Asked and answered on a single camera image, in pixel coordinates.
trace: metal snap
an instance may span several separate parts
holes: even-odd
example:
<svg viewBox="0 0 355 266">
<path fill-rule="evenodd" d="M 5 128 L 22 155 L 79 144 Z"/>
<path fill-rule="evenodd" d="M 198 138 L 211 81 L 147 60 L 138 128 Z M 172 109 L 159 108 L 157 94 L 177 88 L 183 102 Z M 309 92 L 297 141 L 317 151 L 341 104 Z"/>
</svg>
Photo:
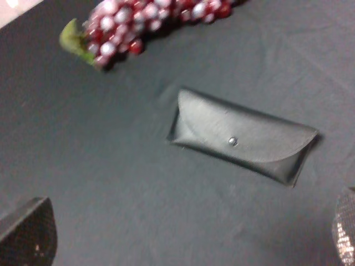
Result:
<svg viewBox="0 0 355 266">
<path fill-rule="evenodd" d="M 238 145 L 238 139 L 236 137 L 231 137 L 229 140 L 228 140 L 228 144 L 232 147 L 235 147 Z"/>
</svg>

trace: green leaf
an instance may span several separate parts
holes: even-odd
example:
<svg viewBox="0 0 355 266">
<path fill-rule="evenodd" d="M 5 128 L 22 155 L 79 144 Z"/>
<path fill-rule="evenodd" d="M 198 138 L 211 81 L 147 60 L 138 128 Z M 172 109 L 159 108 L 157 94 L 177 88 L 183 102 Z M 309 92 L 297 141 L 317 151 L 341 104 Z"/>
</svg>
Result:
<svg viewBox="0 0 355 266">
<path fill-rule="evenodd" d="M 59 44 L 62 48 L 72 54 L 78 55 L 90 65 L 94 64 L 94 55 L 88 53 L 84 48 L 84 34 L 78 31 L 77 19 L 70 21 L 59 36 Z"/>
</svg>

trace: grape cluster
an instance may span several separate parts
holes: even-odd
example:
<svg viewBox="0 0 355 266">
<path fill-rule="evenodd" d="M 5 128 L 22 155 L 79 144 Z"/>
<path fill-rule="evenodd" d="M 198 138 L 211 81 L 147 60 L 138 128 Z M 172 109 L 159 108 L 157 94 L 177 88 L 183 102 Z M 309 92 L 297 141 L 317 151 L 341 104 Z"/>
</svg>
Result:
<svg viewBox="0 0 355 266">
<path fill-rule="evenodd" d="M 228 17 L 231 0 L 104 0 L 84 23 L 87 50 L 106 66 L 117 53 L 140 54 L 141 36 L 156 32 L 167 19 L 183 23 Z"/>
</svg>

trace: dark tablecloth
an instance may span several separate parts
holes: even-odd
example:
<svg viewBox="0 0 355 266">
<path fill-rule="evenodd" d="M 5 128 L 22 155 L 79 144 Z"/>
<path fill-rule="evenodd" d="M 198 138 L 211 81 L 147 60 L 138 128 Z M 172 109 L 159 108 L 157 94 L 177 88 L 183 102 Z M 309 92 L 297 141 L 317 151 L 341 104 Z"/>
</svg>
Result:
<svg viewBox="0 0 355 266">
<path fill-rule="evenodd" d="M 58 36 L 94 1 L 45 0 L 0 30 L 0 215 L 54 205 L 55 265 L 339 265 L 355 182 L 355 2 L 252 0 L 100 73 Z M 294 189 L 165 137 L 179 85 L 323 135 Z"/>
</svg>

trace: case flap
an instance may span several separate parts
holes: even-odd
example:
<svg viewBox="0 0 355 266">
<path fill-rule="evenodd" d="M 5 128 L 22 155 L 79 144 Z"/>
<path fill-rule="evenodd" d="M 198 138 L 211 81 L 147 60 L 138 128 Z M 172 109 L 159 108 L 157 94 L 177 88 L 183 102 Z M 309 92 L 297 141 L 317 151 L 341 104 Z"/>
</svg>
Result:
<svg viewBox="0 0 355 266">
<path fill-rule="evenodd" d="M 244 161 L 282 160 L 301 151 L 318 134 L 314 128 L 189 89 L 180 90 L 178 103 L 182 121 L 199 140 Z"/>
</svg>

